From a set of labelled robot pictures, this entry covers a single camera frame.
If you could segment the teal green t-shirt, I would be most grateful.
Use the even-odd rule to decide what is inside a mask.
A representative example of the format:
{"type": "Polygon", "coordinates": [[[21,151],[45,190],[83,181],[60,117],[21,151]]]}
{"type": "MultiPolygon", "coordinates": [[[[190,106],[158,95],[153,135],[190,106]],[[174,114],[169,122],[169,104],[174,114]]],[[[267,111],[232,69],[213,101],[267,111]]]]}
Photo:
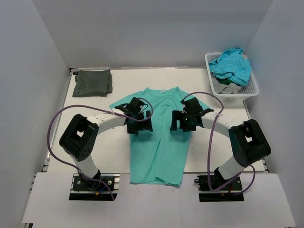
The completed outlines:
{"type": "Polygon", "coordinates": [[[112,103],[109,107],[129,103],[142,97],[152,104],[153,131],[140,131],[130,136],[130,182],[132,184],[165,184],[178,187],[182,183],[191,132],[170,131],[172,111],[181,110],[187,93],[179,87],[169,90],[146,88],[112,103]]]}

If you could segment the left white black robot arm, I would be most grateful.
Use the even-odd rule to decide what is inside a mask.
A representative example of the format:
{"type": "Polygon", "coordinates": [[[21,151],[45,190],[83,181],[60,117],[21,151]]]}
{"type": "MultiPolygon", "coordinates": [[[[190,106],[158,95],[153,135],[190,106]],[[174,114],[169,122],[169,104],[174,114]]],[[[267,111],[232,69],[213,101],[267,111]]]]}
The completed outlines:
{"type": "Polygon", "coordinates": [[[127,126],[127,133],[137,135],[139,131],[152,132],[152,104],[144,99],[133,97],[129,103],[116,106],[111,111],[87,105],[79,107],[102,112],[85,117],[75,115],[59,140],[59,145],[75,162],[75,168],[84,178],[84,184],[91,190],[100,185],[100,171],[94,164],[91,153],[95,141],[101,133],[120,126],[127,126]]]}

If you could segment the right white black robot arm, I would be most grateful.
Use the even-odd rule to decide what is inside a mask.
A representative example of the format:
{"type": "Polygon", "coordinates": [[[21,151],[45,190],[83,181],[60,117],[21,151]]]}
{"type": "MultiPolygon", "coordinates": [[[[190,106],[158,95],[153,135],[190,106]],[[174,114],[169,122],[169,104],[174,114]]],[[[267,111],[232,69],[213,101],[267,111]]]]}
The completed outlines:
{"type": "Polygon", "coordinates": [[[193,132],[197,127],[210,129],[207,162],[210,161],[214,132],[230,140],[232,157],[217,167],[213,175],[207,175],[208,182],[215,184],[219,189],[226,189],[231,185],[232,179],[245,168],[270,155],[270,145],[256,120],[249,119],[238,126],[229,126],[228,123],[219,120],[219,115],[206,117],[205,115],[214,110],[203,108],[197,98],[183,99],[181,104],[182,110],[172,111],[170,131],[180,129],[183,132],[193,132]]]}

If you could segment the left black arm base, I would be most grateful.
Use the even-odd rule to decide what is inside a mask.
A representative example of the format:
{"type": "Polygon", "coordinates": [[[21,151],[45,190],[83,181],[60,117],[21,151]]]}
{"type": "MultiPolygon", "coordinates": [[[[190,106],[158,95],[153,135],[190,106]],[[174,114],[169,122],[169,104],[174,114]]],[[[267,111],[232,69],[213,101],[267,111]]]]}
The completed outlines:
{"type": "Polygon", "coordinates": [[[111,190],[112,196],[105,184],[100,182],[92,183],[89,180],[85,180],[80,175],[74,174],[71,183],[69,200],[113,201],[114,199],[116,199],[119,190],[120,175],[104,174],[100,176],[100,179],[111,190]]]}

